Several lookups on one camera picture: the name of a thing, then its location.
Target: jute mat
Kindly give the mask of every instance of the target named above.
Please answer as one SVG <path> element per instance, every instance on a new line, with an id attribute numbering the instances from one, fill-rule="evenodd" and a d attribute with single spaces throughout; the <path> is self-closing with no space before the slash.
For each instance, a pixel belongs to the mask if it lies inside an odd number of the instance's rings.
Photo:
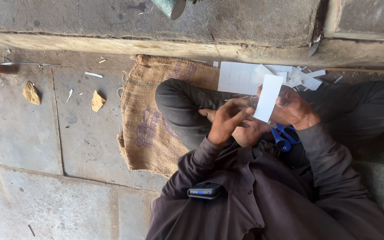
<path id="1" fill-rule="evenodd" d="M 171 177 L 188 152 L 158 110 L 155 90 L 166 79 L 217 90 L 219 68 L 178 58 L 137 55 L 121 96 L 122 135 L 117 140 L 130 170 Z"/>

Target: blue scissors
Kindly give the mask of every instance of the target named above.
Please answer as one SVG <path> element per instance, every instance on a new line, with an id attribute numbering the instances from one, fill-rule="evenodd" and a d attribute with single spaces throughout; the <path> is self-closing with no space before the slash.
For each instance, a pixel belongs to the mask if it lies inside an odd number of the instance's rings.
<path id="1" fill-rule="evenodd" d="M 281 152 L 288 152 L 291 149 L 292 144 L 298 144 L 301 142 L 299 135 L 296 132 L 296 129 L 292 127 L 282 126 L 278 123 L 275 123 L 275 128 L 270 128 L 275 139 L 275 146 Z"/>

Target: leg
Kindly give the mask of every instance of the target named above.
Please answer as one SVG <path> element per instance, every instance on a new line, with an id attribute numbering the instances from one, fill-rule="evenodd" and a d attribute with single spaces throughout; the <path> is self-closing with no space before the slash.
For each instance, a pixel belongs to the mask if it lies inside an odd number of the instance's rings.
<path id="1" fill-rule="evenodd" d="M 384 82 L 300 92 L 326 124 L 332 137 L 353 153 L 384 133 Z M 280 159 L 293 168 L 309 165 L 301 144 L 282 153 Z"/>
<path id="2" fill-rule="evenodd" d="M 158 109 L 189 150 L 197 149 L 211 129 L 210 121 L 198 113 L 198 108 L 216 110 L 229 98 L 229 93 L 173 78 L 163 81 L 155 93 Z"/>

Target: shirt sleeve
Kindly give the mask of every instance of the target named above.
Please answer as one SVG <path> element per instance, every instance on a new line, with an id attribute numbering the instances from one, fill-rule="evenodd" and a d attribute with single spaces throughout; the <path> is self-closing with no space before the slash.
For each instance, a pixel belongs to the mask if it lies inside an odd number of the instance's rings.
<path id="1" fill-rule="evenodd" d="M 367 198 L 370 195 L 352 169 L 352 156 L 343 145 L 336 143 L 323 123 L 297 131 L 306 156 L 311 162 L 314 187 L 320 199 Z"/>
<path id="2" fill-rule="evenodd" d="M 212 144 L 207 137 L 195 151 L 179 158 L 178 171 L 168 180 L 161 191 L 161 198 L 186 199 L 189 188 L 210 175 L 214 161 L 223 147 Z"/>

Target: white card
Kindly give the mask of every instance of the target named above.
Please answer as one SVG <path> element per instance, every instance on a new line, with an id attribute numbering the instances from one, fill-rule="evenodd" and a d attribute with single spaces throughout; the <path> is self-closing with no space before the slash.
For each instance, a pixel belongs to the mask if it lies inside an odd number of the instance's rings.
<path id="1" fill-rule="evenodd" d="M 259 102 L 257 103 L 254 117 L 268 122 L 272 111 L 274 110 L 275 101 L 280 94 L 283 77 L 275 75 L 264 75 L 264 83 L 262 93 L 260 94 Z"/>

